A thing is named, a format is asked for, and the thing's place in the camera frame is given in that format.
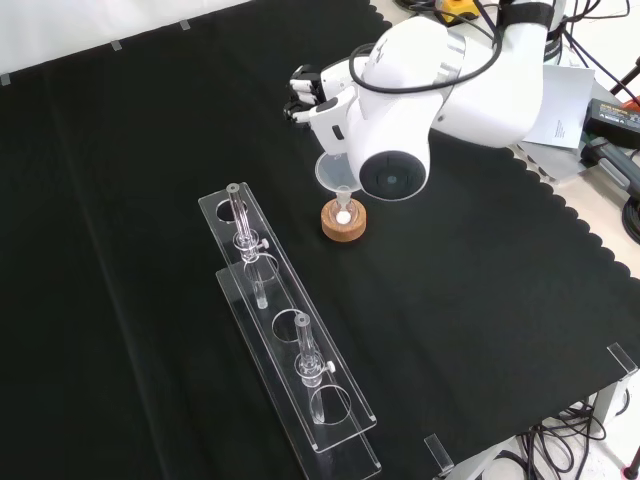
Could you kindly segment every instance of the wooden holder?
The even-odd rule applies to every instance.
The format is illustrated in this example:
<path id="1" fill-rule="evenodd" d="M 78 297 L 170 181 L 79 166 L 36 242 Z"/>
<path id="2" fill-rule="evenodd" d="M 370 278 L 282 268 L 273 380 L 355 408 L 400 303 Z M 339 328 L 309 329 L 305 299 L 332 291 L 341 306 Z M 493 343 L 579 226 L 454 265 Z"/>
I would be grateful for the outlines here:
<path id="1" fill-rule="evenodd" d="M 347 225 L 339 224 L 329 213 L 330 206 L 335 200 L 331 200 L 322 207 L 320 218 L 322 220 L 322 231 L 335 242 L 351 242 L 364 233 L 367 228 L 367 211 L 359 201 L 351 199 L 358 210 L 356 221 Z"/>

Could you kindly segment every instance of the white robotic arm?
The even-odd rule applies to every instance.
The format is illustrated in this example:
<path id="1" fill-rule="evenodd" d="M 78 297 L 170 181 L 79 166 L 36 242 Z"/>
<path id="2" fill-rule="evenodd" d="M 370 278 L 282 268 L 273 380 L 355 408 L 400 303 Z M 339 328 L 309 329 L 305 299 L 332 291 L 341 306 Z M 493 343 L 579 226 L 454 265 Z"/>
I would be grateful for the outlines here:
<path id="1" fill-rule="evenodd" d="M 491 147 L 513 144 L 529 132 L 542 101 L 547 30 L 539 23 L 511 24 L 502 54 L 487 71 L 455 86 L 417 93 L 380 93 L 356 85 L 345 60 L 320 75 L 326 102 L 294 114 L 294 121 L 309 122 L 327 153 L 346 152 L 365 192 L 383 200 L 409 198 L 429 176 L 432 126 Z M 478 70 L 492 55 L 489 46 L 414 17 L 387 31 L 354 67 L 374 87 L 437 86 Z M 307 100 L 316 101 L 311 93 Z"/>

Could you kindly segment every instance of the paper sheet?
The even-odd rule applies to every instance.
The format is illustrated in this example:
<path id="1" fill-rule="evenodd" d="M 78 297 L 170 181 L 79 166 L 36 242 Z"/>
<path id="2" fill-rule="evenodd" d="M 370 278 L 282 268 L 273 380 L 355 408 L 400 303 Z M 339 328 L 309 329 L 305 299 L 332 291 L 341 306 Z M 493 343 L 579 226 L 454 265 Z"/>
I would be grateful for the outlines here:
<path id="1" fill-rule="evenodd" d="M 543 67 L 542 106 L 525 142 L 576 148 L 591 100 L 594 71 L 587 68 Z"/>

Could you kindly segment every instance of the black tablecloth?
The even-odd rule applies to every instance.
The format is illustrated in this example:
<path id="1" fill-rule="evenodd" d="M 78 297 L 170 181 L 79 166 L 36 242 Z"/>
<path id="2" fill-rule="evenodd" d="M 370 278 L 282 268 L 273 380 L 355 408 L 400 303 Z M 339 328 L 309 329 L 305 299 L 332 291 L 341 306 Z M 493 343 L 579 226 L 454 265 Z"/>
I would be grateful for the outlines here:
<path id="1" fill-rule="evenodd" d="M 0 89 L 0 291 L 19 347 L 0 473 L 63 468 L 64 432 L 67 478 L 300 476 L 197 204 L 230 182 L 252 188 L 376 413 L 383 478 L 436 473 L 431 433 L 460 462 L 615 381 L 614 342 L 640 363 L 640 282 L 507 150 L 433 133 L 420 195 L 356 195 L 364 237 L 323 236 L 321 150 L 282 120 L 285 84 L 379 37 L 367 2 L 255 0 L 191 26 Z"/>

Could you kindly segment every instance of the clear acrylic stand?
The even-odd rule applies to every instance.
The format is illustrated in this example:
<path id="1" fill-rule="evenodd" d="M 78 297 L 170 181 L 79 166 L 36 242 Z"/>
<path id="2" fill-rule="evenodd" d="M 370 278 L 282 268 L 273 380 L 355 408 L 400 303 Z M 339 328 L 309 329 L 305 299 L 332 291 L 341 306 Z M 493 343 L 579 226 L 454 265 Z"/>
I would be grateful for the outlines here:
<path id="1" fill-rule="evenodd" d="M 453 470 L 455 465 L 447 451 L 442 446 L 442 443 L 440 443 L 440 439 L 438 439 L 438 436 L 433 433 L 424 439 L 424 443 L 427 444 L 431 455 L 433 455 L 433 458 L 438 462 L 438 466 L 441 470 L 441 473 L 438 476 L 443 478 L 446 477 L 451 470 Z"/>
<path id="2" fill-rule="evenodd" d="M 307 478 L 375 475 L 364 432 L 376 417 L 248 186 L 199 203 L 228 265 L 218 281 Z"/>
<path id="3" fill-rule="evenodd" d="M 607 347 L 607 350 L 609 350 L 609 353 L 613 355 L 613 358 L 615 358 L 620 366 L 627 372 L 624 378 L 628 378 L 638 371 L 638 366 L 631 359 L 631 357 L 627 355 L 627 352 L 623 350 L 618 342 L 614 343 L 613 345 L 609 345 Z"/>

